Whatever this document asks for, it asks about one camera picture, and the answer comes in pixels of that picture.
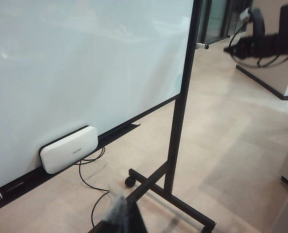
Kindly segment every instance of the black stand leg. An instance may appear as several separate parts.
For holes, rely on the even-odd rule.
[[[183,212],[185,212],[186,214],[188,214],[189,216],[191,216],[192,218],[203,224],[205,226],[202,231],[203,233],[210,233],[214,229],[216,223],[213,220],[209,219],[204,214],[200,213],[199,211],[195,210],[191,206],[187,205],[186,203],[184,203],[183,201],[172,195],[175,168],[184,121],[190,75],[195,51],[195,43],[197,39],[200,16],[201,16],[202,2],[203,2],[202,0],[194,0],[193,2],[181,93],[175,100],[172,130],[169,142],[168,160],[149,178],[145,178],[138,172],[134,171],[133,169],[130,169],[129,170],[130,177],[126,179],[125,184],[128,187],[132,187],[135,184],[135,180],[141,183],[141,185],[126,198],[127,201],[139,200],[150,189],[151,191],[158,194],[160,197],[164,198],[165,200],[167,200],[168,202],[170,202],[171,204],[173,204],[174,206],[176,206],[177,208],[179,208],[180,210],[182,210]],[[157,186],[155,183],[163,175],[165,175],[165,182],[164,182],[164,188],[161,188]]]

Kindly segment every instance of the floor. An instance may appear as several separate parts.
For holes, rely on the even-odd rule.
[[[235,69],[222,52],[229,40],[196,50],[173,193],[217,222],[214,233],[269,233],[288,196],[280,168],[288,151],[288,101]],[[134,168],[149,176],[167,157],[173,103],[83,167],[89,183],[127,195]],[[85,233],[101,192],[84,186],[73,166],[0,209],[0,233]],[[138,202],[151,233],[201,232],[202,225],[149,192]]]

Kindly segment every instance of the whiteboard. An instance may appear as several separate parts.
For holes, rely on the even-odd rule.
[[[0,186],[179,94],[192,0],[0,0]]]

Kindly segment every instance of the glass door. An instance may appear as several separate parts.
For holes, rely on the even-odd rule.
[[[205,43],[212,43],[220,38],[224,21],[227,0],[212,0],[211,12],[208,20]]]

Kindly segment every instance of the white wireless speaker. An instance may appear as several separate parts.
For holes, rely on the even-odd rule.
[[[97,129],[84,126],[39,149],[42,166],[49,174],[87,157],[98,145]]]

